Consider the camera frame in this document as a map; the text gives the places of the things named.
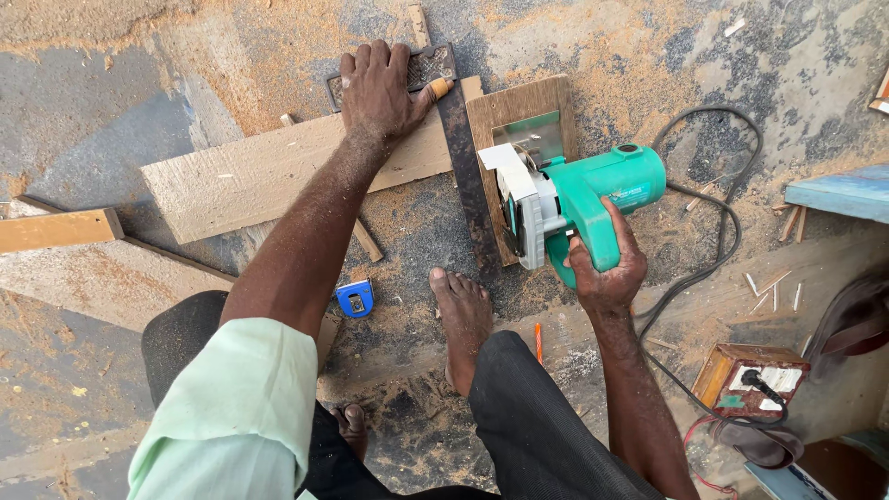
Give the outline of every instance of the forearm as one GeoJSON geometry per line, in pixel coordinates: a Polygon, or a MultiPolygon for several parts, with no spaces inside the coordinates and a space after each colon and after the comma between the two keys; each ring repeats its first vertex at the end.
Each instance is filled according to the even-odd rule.
{"type": "Polygon", "coordinates": [[[592,312],[589,317],[602,354],[612,453],[664,496],[698,498],[682,438],[645,363],[629,311],[592,312]]]}
{"type": "Polygon", "coordinates": [[[389,154],[360,130],[346,135],[232,286],[221,324],[271,318],[317,337],[358,210],[389,154]]]}

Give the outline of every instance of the man's left hand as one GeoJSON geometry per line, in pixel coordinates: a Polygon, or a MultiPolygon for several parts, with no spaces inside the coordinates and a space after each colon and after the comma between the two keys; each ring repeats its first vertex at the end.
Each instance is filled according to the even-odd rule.
{"type": "Polygon", "coordinates": [[[342,54],[342,120],[348,133],[360,133],[384,147],[394,147],[412,132],[436,103],[430,85],[415,97],[407,93],[407,61],[411,49],[374,40],[355,56],[342,54]]]}

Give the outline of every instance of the red wire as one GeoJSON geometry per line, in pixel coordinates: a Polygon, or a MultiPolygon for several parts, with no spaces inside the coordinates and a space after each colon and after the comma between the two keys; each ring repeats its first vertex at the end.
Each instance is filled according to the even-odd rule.
{"type": "MultiPolygon", "coordinates": [[[[698,426],[700,426],[700,425],[704,425],[705,423],[715,422],[716,419],[717,419],[717,418],[714,417],[713,415],[705,415],[705,416],[699,418],[697,422],[695,422],[694,424],[692,424],[692,427],[689,428],[688,432],[685,433],[685,439],[682,440],[682,447],[685,448],[686,446],[688,446],[688,440],[692,437],[692,432],[694,432],[694,430],[697,429],[698,426]]],[[[718,492],[720,492],[720,493],[725,493],[725,494],[729,494],[729,493],[731,493],[731,494],[732,494],[732,500],[738,500],[738,490],[736,490],[735,488],[732,488],[732,487],[730,487],[730,486],[718,486],[718,485],[715,485],[715,484],[713,484],[713,483],[707,482],[707,481],[706,481],[704,478],[702,478],[701,475],[700,475],[697,471],[695,471],[694,469],[692,469],[692,472],[694,472],[694,475],[698,478],[698,481],[700,481],[704,486],[709,487],[709,488],[713,488],[713,489],[715,489],[716,491],[718,491],[718,492]]]]}

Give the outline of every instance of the black power cord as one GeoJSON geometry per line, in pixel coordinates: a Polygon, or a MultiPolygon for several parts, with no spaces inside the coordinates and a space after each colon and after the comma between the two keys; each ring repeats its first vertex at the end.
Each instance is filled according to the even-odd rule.
{"type": "Polygon", "coordinates": [[[725,421],[728,423],[732,423],[734,425],[740,425],[741,427],[752,427],[754,429],[772,429],[774,427],[778,427],[779,425],[782,425],[784,422],[787,421],[787,418],[788,418],[787,405],[784,403],[784,399],[782,399],[781,396],[779,396],[768,385],[766,385],[765,382],[762,381],[762,379],[759,378],[759,373],[756,370],[749,370],[748,372],[745,372],[744,376],[747,376],[751,381],[751,383],[748,383],[747,385],[753,385],[754,387],[759,389],[763,394],[765,394],[769,399],[771,399],[772,401],[777,403],[779,406],[781,406],[781,417],[774,422],[761,422],[761,421],[753,420],[753,419],[746,418],[746,417],[745,417],[745,419],[748,420],[748,422],[743,422],[743,421],[737,420],[736,418],[722,416],[722,415],[718,414],[717,412],[713,411],[712,409],[708,408],[707,405],[705,405],[703,402],[701,402],[701,400],[698,399],[692,393],[692,391],[688,389],[688,387],[685,387],[685,384],[682,383],[682,381],[680,381],[675,375],[673,375],[673,372],[669,371],[669,369],[667,369],[667,367],[665,367],[659,360],[657,360],[657,358],[655,358],[652,355],[651,352],[649,352],[645,348],[645,343],[643,342],[645,340],[645,336],[648,335],[648,332],[652,329],[652,326],[654,326],[654,322],[657,321],[658,317],[661,315],[661,313],[664,311],[664,309],[667,307],[667,305],[669,305],[669,303],[680,292],[682,292],[689,286],[694,285],[695,283],[698,283],[699,281],[702,281],[703,279],[706,279],[711,274],[713,274],[713,272],[716,271],[719,268],[719,266],[721,266],[725,261],[729,260],[732,257],[732,255],[734,255],[735,251],[738,250],[738,246],[741,245],[741,221],[738,219],[738,214],[736,214],[734,212],[734,210],[732,210],[732,208],[730,207],[730,204],[734,200],[734,195],[738,191],[738,188],[741,186],[741,184],[744,182],[744,180],[750,174],[750,169],[753,168],[753,165],[759,159],[759,154],[763,150],[763,131],[753,121],[753,119],[750,118],[747,115],[747,113],[743,112],[742,110],[735,108],[734,106],[729,106],[729,105],[725,105],[725,104],[706,104],[703,106],[695,106],[693,108],[688,108],[688,109],[685,109],[684,111],[682,111],[681,113],[679,113],[678,115],[676,115],[673,119],[671,119],[669,121],[669,123],[667,123],[666,125],[664,125],[663,128],[661,128],[661,131],[658,132],[657,136],[654,137],[654,142],[652,142],[652,149],[654,149],[654,151],[660,155],[660,152],[658,151],[658,149],[660,148],[661,143],[663,142],[664,136],[667,135],[667,132],[669,132],[670,129],[672,129],[673,126],[679,122],[679,120],[691,115],[692,113],[697,113],[700,111],[727,111],[729,113],[734,114],[737,117],[740,117],[745,122],[747,122],[747,124],[750,126],[750,128],[752,128],[753,131],[756,133],[757,148],[756,148],[756,150],[754,150],[753,156],[750,157],[750,160],[747,162],[747,164],[744,166],[744,168],[742,168],[741,171],[738,172],[738,174],[735,176],[731,187],[729,187],[728,194],[725,196],[725,201],[717,199],[717,198],[713,198],[712,196],[701,194],[698,191],[689,189],[685,186],[680,186],[679,184],[676,184],[673,181],[667,181],[667,187],[672,190],[676,190],[681,193],[685,193],[686,195],[692,195],[692,196],[707,200],[710,203],[719,205],[722,208],[722,210],[720,211],[721,214],[720,214],[720,219],[719,219],[719,238],[717,239],[717,259],[715,262],[713,262],[709,266],[705,267],[704,269],[694,272],[694,273],[686,276],[685,278],[682,278],[679,281],[677,281],[676,284],[671,286],[667,290],[667,292],[661,297],[661,299],[656,304],[654,304],[654,307],[652,307],[650,310],[647,310],[646,312],[635,315],[635,318],[644,318],[646,316],[651,316],[651,318],[648,320],[648,323],[646,323],[645,326],[642,328],[642,332],[639,333],[639,336],[638,336],[639,343],[642,345],[642,351],[645,353],[645,356],[647,356],[648,359],[650,359],[652,361],[652,363],[654,363],[654,365],[657,368],[659,368],[674,383],[676,383],[676,385],[678,385],[679,388],[682,389],[685,392],[685,394],[687,394],[688,397],[695,404],[697,404],[699,407],[701,407],[707,413],[713,415],[716,419],[722,420],[722,421],[725,421]],[[732,218],[732,223],[734,225],[734,242],[732,243],[732,246],[727,251],[725,251],[725,236],[726,236],[725,223],[727,222],[728,217],[732,218]],[[749,372],[754,372],[756,375],[755,376],[749,375],[749,372]]]}

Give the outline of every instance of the wooden switch box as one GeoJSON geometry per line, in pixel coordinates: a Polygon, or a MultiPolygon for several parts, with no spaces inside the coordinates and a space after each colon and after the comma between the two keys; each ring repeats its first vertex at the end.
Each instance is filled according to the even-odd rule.
{"type": "Polygon", "coordinates": [[[724,416],[781,416],[781,407],[761,391],[741,383],[753,368],[769,387],[790,403],[809,373],[809,363],[790,349],[718,343],[694,381],[692,392],[707,407],[724,416]]]}

